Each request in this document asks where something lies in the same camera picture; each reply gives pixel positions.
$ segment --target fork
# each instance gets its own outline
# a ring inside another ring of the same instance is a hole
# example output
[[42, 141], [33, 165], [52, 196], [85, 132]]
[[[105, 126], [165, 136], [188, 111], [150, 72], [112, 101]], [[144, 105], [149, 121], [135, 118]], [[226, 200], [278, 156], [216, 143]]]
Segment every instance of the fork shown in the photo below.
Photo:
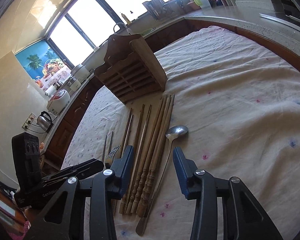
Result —
[[117, 152], [117, 150], [120, 148], [120, 145], [114, 147], [112, 149], [112, 151], [108, 154], [108, 157], [107, 159], [105, 160], [105, 166], [107, 169], [109, 169], [113, 163], [113, 159], [114, 159], [114, 156], [115, 156], [115, 153]]

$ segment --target electric kettle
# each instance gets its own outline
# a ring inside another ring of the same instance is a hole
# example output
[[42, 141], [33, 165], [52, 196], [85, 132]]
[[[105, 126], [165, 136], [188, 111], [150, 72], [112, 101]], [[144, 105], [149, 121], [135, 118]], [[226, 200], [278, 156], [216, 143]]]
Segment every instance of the electric kettle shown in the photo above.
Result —
[[41, 112], [41, 114], [38, 116], [37, 124], [48, 133], [51, 130], [51, 127], [53, 126], [50, 114], [48, 114], [48, 112], [46, 111]]

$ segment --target spoon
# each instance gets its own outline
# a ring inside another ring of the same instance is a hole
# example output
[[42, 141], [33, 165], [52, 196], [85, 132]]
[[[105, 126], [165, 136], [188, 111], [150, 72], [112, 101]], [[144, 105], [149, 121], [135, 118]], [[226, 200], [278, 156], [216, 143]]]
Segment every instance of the spoon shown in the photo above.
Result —
[[139, 223], [138, 223], [138, 225], [136, 227], [136, 233], [139, 236], [142, 236], [144, 234], [145, 230], [146, 230], [146, 225], [147, 225], [147, 222], [148, 222], [149, 213], [150, 213], [150, 210], [151, 210], [151, 205], [152, 205], [152, 202], [153, 202], [153, 200], [155, 198], [157, 190], [158, 190], [158, 188], [160, 186], [160, 183], [161, 183], [161, 180], [162, 180], [162, 177], [163, 177], [163, 173], [164, 173], [164, 171], [165, 171], [165, 169], [167, 167], [167, 163], [168, 163], [168, 160], [169, 160], [170, 152], [171, 152], [171, 149], [172, 149], [172, 142], [175, 139], [177, 139], [178, 137], [185, 135], [187, 132], [188, 132], [188, 127], [186, 127], [184, 125], [177, 125], [177, 126], [171, 127], [166, 132], [166, 137], [169, 140], [169, 152], [168, 152], [168, 156], [167, 156], [166, 163], [164, 165], [163, 171], [160, 174], [158, 182], [155, 185], [155, 188], [154, 188], [153, 193], [151, 195], [151, 199], [149, 200], [149, 203], [147, 205], [145, 216], [142, 217], [142, 218], [140, 218]]

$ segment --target kettle handle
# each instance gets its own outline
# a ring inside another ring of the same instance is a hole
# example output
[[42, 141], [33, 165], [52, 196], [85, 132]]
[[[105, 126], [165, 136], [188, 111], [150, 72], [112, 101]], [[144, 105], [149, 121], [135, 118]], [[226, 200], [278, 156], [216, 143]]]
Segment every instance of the kettle handle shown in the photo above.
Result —
[[50, 114], [46, 111], [42, 111], [40, 115], [43, 116], [44, 114], [46, 114], [50, 118], [50, 121], [52, 122], [52, 118], [51, 118]]

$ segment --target electrical socket panel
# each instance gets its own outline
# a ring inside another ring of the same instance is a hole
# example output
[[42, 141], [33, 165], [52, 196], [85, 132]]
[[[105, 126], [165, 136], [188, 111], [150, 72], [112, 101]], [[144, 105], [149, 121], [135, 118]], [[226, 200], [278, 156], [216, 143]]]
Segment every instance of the electrical socket panel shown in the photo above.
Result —
[[22, 128], [28, 130], [29, 125], [31, 124], [32, 120], [35, 118], [34, 113], [31, 113], [25, 123], [23, 124]]

